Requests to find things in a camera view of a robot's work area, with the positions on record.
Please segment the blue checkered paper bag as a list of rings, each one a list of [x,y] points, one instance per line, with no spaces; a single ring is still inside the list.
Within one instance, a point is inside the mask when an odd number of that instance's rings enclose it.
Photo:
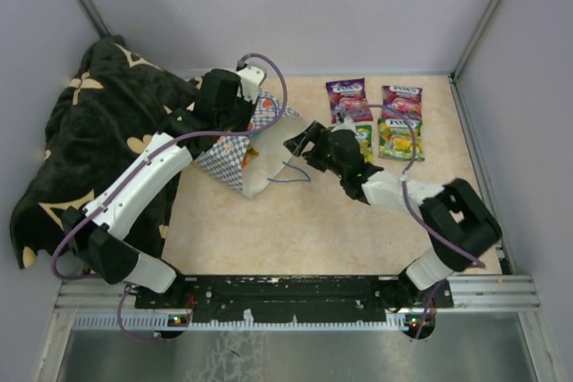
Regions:
[[[221,137],[195,161],[202,171],[251,199],[272,183],[292,155],[283,146],[285,140],[302,132],[308,123],[288,107],[277,123],[263,132],[250,136]],[[247,167],[241,163],[249,146],[260,155]]]

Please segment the green Fox's candy packet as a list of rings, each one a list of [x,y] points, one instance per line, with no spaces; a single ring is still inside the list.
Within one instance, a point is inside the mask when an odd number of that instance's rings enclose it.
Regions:
[[[360,152],[367,162],[373,161],[372,126],[370,124],[355,124],[355,138],[359,143]]]

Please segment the purple snack packet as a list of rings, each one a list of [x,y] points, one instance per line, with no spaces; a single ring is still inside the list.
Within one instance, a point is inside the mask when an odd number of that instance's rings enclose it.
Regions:
[[[332,124],[342,123],[346,117],[356,123],[373,120],[366,97],[365,78],[328,81],[325,88],[329,98]]]
[[[415,121],[422,120],[422,88],[387,85],[381,87],[381,92],[382,118],[400,119],[405,117]]]

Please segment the orange snack packet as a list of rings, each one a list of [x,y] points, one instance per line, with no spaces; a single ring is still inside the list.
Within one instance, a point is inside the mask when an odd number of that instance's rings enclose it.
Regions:
[[[241,167],[247,167],[254,159],[256,159],[260,155],[260,152],[256,150],[254,147],[249,146],[244,154],[243,161],[241,163]]]

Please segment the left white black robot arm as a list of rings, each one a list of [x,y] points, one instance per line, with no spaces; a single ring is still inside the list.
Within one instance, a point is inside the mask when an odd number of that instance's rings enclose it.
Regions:
[[[80,209],[64,211],[65,238],[73,256],[108,284],[136,284],[169,308],[180,305],[186,286],[176,280],[178,271],[125,238],[144,209],[195,158],[219,137],[247,130],[265,79],[265,70],[250,64],[236,72],[207,72],[192,109],[173,110],[105,191]]]

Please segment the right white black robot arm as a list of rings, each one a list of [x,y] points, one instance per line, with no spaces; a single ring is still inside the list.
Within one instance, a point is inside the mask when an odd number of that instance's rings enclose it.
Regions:
[[[389,293],[392,308],[421,306],[437,283],[472,265],[481,267],[481,256],[502,236],[469,182],[456,178],[439,185],[391,174],[364,158],[348,125],[329,130],[312,122],[284,146],[308,166],[332,172],[350,199],[407,213],[428,233],[430,248],[398,275]]]

